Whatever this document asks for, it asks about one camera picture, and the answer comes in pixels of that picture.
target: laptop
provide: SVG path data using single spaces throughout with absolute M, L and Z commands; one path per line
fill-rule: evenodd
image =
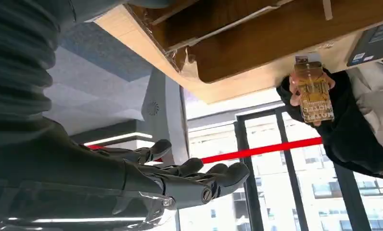
M 363 32 L 349 60 L 347 60 L 347 66 L 362 64 L 381 58 L 383 58 L 383 25 Z

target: glass window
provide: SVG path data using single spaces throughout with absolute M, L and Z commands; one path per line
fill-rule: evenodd
M 203 158 L 237 151 L 234 125 L 189 132 L 191 157 Z M 231 165 L 238 160 L 222 161 Z M 217 163 L 206 164 L 200 172 L 207 172 Z M 241 186 L 233 194 L 217 198 L 206 205 L 179 210 L 182 231 L 249 231 L 250 223 Z
M 256 177 L 255 178 L 255 183 L 256 183 L 256 186 L 257 187 L 261 187 L 262 186 L 262 180 L 260 177 Z
M 274 115 L 247 120 L 245 126 L 250 148 L 281 143 Z M 261 179 L 257 190 L 264 230 L 300 230 L 285 156 L 277 151 L 253 156 L 252 162 L 255 178 Z
M 341 225 L 343 231 L 352 230 L 352 225 L 350 224 L 349 220 L 341 220 L 340 225 Z
M 214 209 L 211 210 L 211 218 L 216 217 L 216 211 Z
M 354 173 L 371 230 L 383 230 L 383 179 Z
M 288 141 L 319 137 L 315 129 L 291 119 L 287 113 L 282 117 Z M 291 154 L 309 230 L 351 231 L 336 172 L 323 146 L 295 148 Z

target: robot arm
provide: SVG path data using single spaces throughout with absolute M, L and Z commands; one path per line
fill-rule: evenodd
M 164 154 L 167 142 L 158 151 L 138 150 L 140 160 L 133 153 L 123 160 L 117 150 L 100 154 L 42 116 L 51 107 L 43 90 L 52 84 L 46 69 L 55 64 L 59 34 L 123 2 L 0 0 L 0 230 L 145 230 L 173 204 L 203 205 L 248 177 L 239 163 L 207 174 L 195 174 L 195 159 L 170 168 L 142 165 Z

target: ceiling light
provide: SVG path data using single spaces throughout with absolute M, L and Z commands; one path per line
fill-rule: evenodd
M 75 223 L 75 222 L 108 222 L 108 221 L 144 221 L 146 218 L 53 218 L 37 219 L 33 223 Z
M 114 136 L 114 137 L 109 137 L 109 138 L 102 139 L 102 140 L 88 142 L 88 143 L 85 143 L 84 145 L 85 146 L 89 146 L 89 145 L 105 143 L 105 142 L 109 142 L 109 141 L 116 141 L 116 140 L 119 140 L 119 139 L 124 139 L 124 138 L 131 137 L 131 136 L 142 136 L 142 137 L 149 138 L 149 139 L 152 138 L 152 136 L 148 135 L 148 134 L 144 134 L 144 133 L 140 133 L 140 132 L 133 132 L 133 133 L 125 134 L 125 135 Z
M 149 166 L 159 165 L 159 164 L 163 164 L 163 163 L 162 162 L 157 162 L 157 161 L 149 161 L 149 162 L 145 163 L 145 165 L 149 165 Z

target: red line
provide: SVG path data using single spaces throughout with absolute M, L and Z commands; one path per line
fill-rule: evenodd
M 318 145 L 321 143 L 322 143 L 322 138 L 317 137 L 317 138 L 311 138 L 311 139 L 300 140 L 300 141 L 279 143 L 279 144 L 274 144 L 274 145 L 260 147 L 260 148 L 247 149 L 247 150 L 242 150 L 242 151 L 233 152 L 233 153 L 209 156 L 209 157 L 202 158 L 202 161 L 204 164 L 209 164 L 209 163 L 213 163 L 217 161 L 233 160 L 233 159 L 239 159 L 239 158 L 249 157 L 253 155 L 260 155 L 264 153 L 290 150 L 293 148 L 308 147 L 312 145 Z M 92 149 L 102 148 L 101 146 L 96 146 L 96 145 L 92 145 L 88 147 Z

